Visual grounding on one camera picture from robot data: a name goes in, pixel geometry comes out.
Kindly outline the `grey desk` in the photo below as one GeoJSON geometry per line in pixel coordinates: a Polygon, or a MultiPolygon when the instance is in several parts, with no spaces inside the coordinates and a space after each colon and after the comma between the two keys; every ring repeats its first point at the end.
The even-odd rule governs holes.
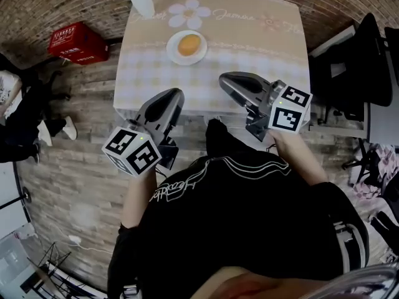
{"type": "Polygon", "coordinates": [[[386,27],[384,31],[392,102],[388,107],[370,105],[368,141],[380,145],[393,145],[399,149],[399,29],[386,27]]]}

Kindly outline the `red box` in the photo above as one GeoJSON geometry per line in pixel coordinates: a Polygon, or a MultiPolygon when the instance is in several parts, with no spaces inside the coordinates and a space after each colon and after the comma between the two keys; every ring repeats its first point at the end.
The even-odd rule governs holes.
{"type": "Polygon", "coordinates": [[[76,22],[52,33],[48,53],[69,62],[88,65],[105,62],[109,46],[101,35],[83,22],[76,22]]]}

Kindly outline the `black office chair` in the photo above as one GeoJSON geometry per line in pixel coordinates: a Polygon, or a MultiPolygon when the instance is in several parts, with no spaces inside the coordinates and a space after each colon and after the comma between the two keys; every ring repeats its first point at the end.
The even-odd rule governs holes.
{"type": "Polygon", "coordinates": [[[364,121],[366,103],[389,107],[393,100],[392,80],[385,45],[373,14],[368,13],[354,36],[331,45],[324,53],[308,56],[310,90],[325,115],[364,121]]]}

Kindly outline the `person's right forearm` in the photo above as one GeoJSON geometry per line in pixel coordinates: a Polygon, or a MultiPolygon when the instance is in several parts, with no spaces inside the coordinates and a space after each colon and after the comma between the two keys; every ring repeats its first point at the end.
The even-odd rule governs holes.
{"type": "Polygon", "coordinates": [[[310,186],[329,181],[327,173],[300,134],[269,130],[279,156],[310,186]]]}

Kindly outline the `pink patterned cloth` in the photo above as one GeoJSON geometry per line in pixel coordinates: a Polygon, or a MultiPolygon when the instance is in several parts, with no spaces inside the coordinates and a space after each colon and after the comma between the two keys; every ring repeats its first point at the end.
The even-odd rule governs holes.
{"type": "Polygon", "coordinates": [[[399,173],[399,154],[392,145],[370,145],[360,180],[353,185],[359,199],[377,197],[393,177],[399,173]]]}

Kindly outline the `black tripod stand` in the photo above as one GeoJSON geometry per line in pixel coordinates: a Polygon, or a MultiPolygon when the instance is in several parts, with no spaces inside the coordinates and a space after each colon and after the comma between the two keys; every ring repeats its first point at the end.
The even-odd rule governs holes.
{"type": "Polygon", "coordinates": [[[29,260],[33,273],[21,285],[27,294],[38,299],[108,299],[107,294],[63,271],[61,265],[70,253],[58,254],[52,244],[38,263],[29,260]]]}

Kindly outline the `orange bread bun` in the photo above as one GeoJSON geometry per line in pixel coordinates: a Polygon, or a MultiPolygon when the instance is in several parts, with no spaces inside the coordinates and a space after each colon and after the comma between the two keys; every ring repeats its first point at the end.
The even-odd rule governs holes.
{"type": "Polygon", "coordinates": [[[201,38],[196,34],[188,34],[178,43],[178,52],[184,57],[194,55],[201,46],[201,38]]]}

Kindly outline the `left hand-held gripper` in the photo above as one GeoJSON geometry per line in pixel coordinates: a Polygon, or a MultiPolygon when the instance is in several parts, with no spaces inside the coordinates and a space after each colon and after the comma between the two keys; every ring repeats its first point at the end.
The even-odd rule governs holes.
{"type": "Polygon", "coordinates": [[[179,88],[162,91],[146,101],[136,119],[116,127],[102,152],[119,170],[139,177],[156,165],[171,169],[179,148],[170,131],[181,115],[185,96],[179,88]]]}

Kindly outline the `white round plate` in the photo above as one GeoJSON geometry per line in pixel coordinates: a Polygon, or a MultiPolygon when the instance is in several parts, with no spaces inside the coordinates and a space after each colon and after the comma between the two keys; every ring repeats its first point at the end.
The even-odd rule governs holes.
{"type": "Polygon", "coordinates": [[[207,48],[208,45],[206,39],[199,32],[187,30],[179,31],[169,39],[166,45],[166,53],[169,59],[178,65],[192,65],[204,58],[207,48]],[[201,46],[194,55],[184,57],[178,52],[178,43],[182,37],[188,34],[196,34],[197,36],[199,36],[201,38],[201,46]]]}

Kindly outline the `person's black trousers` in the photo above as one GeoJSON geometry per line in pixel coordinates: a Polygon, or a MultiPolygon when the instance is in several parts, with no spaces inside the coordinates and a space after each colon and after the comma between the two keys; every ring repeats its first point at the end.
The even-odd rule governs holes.
{"type": "Polygon", "coordinates": [[[258,151],[234,137],[219,120],[209,120],[206,129],[206,156],[209,159],[228,158],[246,166],[281,161],[272,153],[258,151]]]}

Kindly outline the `checked floral tablecloth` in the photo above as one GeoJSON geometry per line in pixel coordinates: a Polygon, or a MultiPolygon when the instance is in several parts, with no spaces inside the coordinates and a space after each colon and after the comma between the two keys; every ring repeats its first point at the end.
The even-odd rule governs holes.
{"type": "Polygon", "coordinates": [[[119,113],[139,109],[169,88],[184,92],[183,113],[244,114],[221,89],[225,72],[254,73],[310,88],[307,47],[297,5],[284,0],[153,0],[155,15],[132,9],[120,51],[113,105],[119,113]],[[166,45],[179,31],[196,31],[208,45],[192,65],[169,59],[166,45]]]}

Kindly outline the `person's left forearm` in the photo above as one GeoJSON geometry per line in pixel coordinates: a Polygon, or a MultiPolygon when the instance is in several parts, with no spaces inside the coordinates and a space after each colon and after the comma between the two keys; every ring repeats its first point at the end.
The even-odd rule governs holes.
{"type": "Polygon", "coordinates": [[[130,229],[139,225],[147,205],[157,189],[156,171],[151,168],[145,174],[131,177],[123,203],[121,225],[130,229]]]}

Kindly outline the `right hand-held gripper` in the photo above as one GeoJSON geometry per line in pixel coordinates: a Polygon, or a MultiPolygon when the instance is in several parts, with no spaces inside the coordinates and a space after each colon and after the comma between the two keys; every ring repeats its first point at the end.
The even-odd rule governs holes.
{"type": "Polygon", "coordinates": [[[259,141],[269,129],[297,134],[312,100],[310,92],[249,72],[223,73],[219,85],[241,107],[254,107],[248,110],[246,130],[259,141]]]}

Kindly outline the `person's black t-shirt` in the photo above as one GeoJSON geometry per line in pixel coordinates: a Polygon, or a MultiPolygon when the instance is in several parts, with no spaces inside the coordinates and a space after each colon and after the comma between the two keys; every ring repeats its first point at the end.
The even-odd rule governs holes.
{"type": "Polygon", "coordinates": [[[335,184],[311,186],[271,153],[202,157],[155,189],[138,225],[120,227],[108,299],[133,284],[143,299],[190,299],[223,267],[331,280],[345,271],[338,223],[355,229],[344,247],[359,268],[368,232],[335,184]]]}

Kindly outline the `black office chair base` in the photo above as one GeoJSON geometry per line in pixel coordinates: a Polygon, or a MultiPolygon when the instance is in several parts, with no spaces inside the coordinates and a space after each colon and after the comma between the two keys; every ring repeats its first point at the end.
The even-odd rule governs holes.
{"type": "Polygon", "coordinates": [[[382,180],[378,178],[380,176],[380,171],[378,168],[380,157],[377,154],[377,150],[373,146],[370,146],[369,149],[366,150],[364,145],[365,140],[361,138],[357,139],[358,139],[358,147],[360,148],[362,157],[360,160],[352,159],[350,161],[345,162],[344,164],[342,164],[342,169],[347,170],[350,168],[360,166],[360,172],[358,174],[356,183],[358,184],[360,180],[365,175],[367,175],[367,177],[364,180],[364,183],[366,185],[381,188],[382,180]]]}

